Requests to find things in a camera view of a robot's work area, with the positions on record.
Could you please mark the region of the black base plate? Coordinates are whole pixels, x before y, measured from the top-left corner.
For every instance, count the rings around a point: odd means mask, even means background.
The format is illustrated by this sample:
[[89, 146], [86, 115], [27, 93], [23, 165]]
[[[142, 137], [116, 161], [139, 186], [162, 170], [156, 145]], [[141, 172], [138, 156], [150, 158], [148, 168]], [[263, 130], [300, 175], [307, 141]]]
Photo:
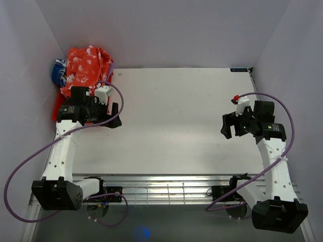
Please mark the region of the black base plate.
[[[216, 199], [220, 198], [221, 196], [225, 195], [231, 190], [232, 188], [230, 186], [212, 186], [211, 187], [212, 200], [215, 201]], [[241, 202], [241, 201], [244, 201], [244, 199], [237, 192], [232, 193], [222, 199], [222, 202]]]
[[98, 198], [88, 198], [86, 201], [92, 202], [92, 203], [109, 203], [109, 202], [114, 202], [114, 203], [119, 203], [122, 201], [122, 198], [120, 196], [117, 196], [115, 194], [123, 194], [123, 187], [101, 187], [99, 189], [99, 192], [91, 195], [93, 196], [98, 196], [98, 195], [103, 195], [103, 194], [114, 194], [114, 195], [108, 195], [108, 196], [103, 196], [103, 197], [98, 197]]

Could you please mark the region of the red plastic bin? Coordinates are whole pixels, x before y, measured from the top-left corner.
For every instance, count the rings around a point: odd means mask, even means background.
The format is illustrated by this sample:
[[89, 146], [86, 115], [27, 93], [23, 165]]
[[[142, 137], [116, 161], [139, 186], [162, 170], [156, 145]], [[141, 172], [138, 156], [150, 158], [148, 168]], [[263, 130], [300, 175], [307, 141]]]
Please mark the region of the red plastic bin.
[[56, 102], [55, 102], [55, 106], [53, 108], [53, 112], [52, 112], [52, 120], [54, 122], [57, 121], [57, 115], [58, 115], [58, 111], [59, 111], [59, 107], [67, 100], [67, 98], [59, 91], [57, 98], [56, 98]]

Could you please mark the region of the aluminium rail frame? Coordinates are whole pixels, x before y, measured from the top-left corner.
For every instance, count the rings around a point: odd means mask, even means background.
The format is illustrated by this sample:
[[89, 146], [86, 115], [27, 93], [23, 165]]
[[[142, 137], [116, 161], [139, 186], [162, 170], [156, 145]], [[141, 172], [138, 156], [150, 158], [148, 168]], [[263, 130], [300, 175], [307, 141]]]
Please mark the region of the aluminium rail frame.
[[122, 192], [125, 201], [82, 204], [78, 211], [53, 215], [30, 201], [22, 241], [314, 241], [305, 220], [293, 233], [258, 230], [251, 214], [239, 218], [226, 211], [227, 202], [212, 212], [211, 187], [225, 186], [227, 175], [213, 176], [106, 176], [109, 191]]

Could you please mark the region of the blue white patterned trousers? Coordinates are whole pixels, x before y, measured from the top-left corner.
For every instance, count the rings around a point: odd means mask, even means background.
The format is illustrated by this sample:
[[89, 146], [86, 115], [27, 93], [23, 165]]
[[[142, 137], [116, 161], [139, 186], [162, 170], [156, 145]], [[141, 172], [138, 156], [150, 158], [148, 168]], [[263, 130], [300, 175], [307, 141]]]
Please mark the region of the blue white patterned trousers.
[[65, 87], [67, 82], [66, 76], [67, 60], [57, 58], [53, 64], [51, 80], [58, 87]]

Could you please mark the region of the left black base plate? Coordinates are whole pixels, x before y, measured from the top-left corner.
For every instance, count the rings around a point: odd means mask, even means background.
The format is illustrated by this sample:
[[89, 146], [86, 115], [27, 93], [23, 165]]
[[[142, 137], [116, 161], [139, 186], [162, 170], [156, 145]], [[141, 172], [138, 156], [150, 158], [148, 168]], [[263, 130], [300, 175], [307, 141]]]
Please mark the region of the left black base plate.
[[120, 196], [117, 196], [115, 194], [123, 194], [123, 187], [101, 187], [99, 189], [99, 192], [91, 195], [93, 196], [98, 196], [98, 195], [103, 195], [103, 194], [114, 194], [114, 195], [108, 195], [108, 196], [103, 196], [103, 197], [98, 197], [98, 198], [88, 198], [86, 201], [92, 202], [92, 203], [109, 203], [109, 202], [114, 202], [114, 203], [119, 203], [122, 201], [122, 198]]

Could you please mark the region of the red white tie-dye trousers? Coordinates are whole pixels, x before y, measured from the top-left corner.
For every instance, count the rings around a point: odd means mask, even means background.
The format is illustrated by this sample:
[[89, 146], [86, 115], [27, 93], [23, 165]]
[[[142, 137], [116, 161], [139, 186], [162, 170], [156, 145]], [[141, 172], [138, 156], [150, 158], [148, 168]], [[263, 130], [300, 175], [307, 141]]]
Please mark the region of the red white tie-dye trousers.
[[108, 80], [113, 72], [113, 60], [100, 47], [89, 45], [86, 48], [72, 47], [68, 51], [66, 65], [66, 84], [61, 93], [71, 97], [71, 88], [74, 86], [88, 87], [93, 94], [99, 82]]

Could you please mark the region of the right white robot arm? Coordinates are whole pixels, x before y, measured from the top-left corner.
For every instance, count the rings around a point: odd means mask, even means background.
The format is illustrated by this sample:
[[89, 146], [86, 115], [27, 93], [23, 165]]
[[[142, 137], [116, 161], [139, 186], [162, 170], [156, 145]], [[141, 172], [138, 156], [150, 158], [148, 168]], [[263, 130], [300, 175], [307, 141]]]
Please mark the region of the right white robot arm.
[[248, 97], [234, 97], [235, 112], [223, 115], [221, 133], [226, 139], [251, 134], [262, 158], [265, 191], [262, 192], [248, 175], [234, 175], [228, 187], [229, 197], [243, 200], [251, 210], [256, 229], [294, 233], [308, 215], [306, 204], [300, 203], [292, 187], [286, 151], [286, 132], [275, 122], [275, 104], [255, 101], [250, 107]]

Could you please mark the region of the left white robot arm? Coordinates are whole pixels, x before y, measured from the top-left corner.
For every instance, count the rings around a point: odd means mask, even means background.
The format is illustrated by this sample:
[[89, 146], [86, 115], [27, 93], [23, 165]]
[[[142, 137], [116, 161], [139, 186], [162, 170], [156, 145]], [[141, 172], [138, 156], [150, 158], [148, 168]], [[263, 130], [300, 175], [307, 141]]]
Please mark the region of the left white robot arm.
[[78, 141], [83, 128], [95, 124], [111, 129], [120, 127], [117, 103], [108, 112], [111, 86], [100, 86], [90, 93], [88, 87], [75, 86], [71, 97], [59, 107], [56, 118], [56, 138], [51, 148], [49, 161], [41, 180], [32, 183], [32, 193], [44, 210], [78, 210], [83, 200], [90, 196], [102, 201], [107, 189], [98, 177], [73, 181], [73, 162]]

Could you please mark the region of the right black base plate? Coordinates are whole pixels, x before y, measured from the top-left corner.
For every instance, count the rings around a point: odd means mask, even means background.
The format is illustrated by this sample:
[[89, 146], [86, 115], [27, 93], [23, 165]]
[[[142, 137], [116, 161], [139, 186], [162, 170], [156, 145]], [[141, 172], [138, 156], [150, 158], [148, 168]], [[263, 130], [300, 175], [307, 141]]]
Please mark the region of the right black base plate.
[[[216, 199], [220, 198], [221, 196], [225, 195], [231, 190], [232, 188], [230, 186], [212, 186], [211, 187], [212, 200], [215, 201]], [[244, 201], [244, 199], [237, 192], [232, 193], [222, 199], [222, 202], [241, 202], [241, 201]]]

